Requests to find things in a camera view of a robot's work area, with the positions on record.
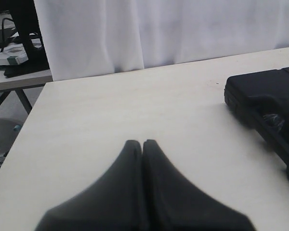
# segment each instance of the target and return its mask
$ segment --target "desk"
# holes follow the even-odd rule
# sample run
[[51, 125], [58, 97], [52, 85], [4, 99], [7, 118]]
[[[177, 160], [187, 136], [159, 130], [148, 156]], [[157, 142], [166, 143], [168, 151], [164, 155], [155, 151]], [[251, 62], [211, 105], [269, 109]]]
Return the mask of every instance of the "desk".
[[258, 231], [289, 231], [285, 165], [223, 99], [229, 76], [287, 66], [289, 48], [47, 83], [0, 170], [0, 231], [34, 230], [127, 139], [156, 139], [191, 182]]
[[25, 110], [29, 114], [32, 106], [23, 89], [44, 86], [45, 83], [51, 82], [52, 80], [53, 78], [50, 70], [39, 71], [32, 74], [12, 78], [6, 78], [4, 76], [4, 71], [0, 70], [0, 105], [9, 95], [9, 93], [14, 90], [21, 103], [23, 104]]

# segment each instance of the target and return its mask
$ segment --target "white curtain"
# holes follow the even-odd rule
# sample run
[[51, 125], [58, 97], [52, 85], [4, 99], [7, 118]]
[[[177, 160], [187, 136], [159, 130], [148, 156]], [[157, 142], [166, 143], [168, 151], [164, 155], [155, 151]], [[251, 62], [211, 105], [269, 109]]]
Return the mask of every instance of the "white curtain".
[[35, 0], [54, 80], [289, 46], [289, 0]]

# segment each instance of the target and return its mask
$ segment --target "black case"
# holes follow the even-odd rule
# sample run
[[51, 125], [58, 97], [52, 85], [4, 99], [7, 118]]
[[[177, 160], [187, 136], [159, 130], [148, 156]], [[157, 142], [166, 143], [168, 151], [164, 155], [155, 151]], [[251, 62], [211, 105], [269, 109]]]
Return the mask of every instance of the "black case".
[[289, 67], [229, 77], [224, 97], [285, 162], [289, 179]]

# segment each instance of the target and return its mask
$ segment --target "tabletop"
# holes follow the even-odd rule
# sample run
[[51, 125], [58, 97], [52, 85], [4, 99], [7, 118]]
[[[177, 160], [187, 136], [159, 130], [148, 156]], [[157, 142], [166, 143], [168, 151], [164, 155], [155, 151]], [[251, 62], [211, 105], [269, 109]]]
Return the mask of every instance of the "tabletop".
[[285, 165], [224, 103], [229, 76], [289, 66], [289, 48], [47, 83], [0, 170], [0, 231], [95, 182], [128, 139], [155, 139], [208, 195], [258, 231], [289, 231]]
[[53, 80], [50, 70], [39, 71], [22, 76], [6, 78], [4, 70], [0, 70], [0, 92], [15, 88], [28, 88], [51, 82]]

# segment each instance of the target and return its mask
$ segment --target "black cable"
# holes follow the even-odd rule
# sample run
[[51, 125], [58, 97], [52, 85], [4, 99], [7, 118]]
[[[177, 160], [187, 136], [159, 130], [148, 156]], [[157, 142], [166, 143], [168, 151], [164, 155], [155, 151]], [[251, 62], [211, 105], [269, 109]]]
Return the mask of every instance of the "black cable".
[[3, 18], [2, 19], [2, 23], [1, 23], [1, 32], [2, 32], [2, 47], [1, 47], [1, 51], [0, 52], [3, 52], [4, 50], [4, 47], [5, 47], [5, 39], [4, 39], [4, 21], [5, 20], [9, 20], [11, 22], [14, 22], [12, 19], [10, 18]]

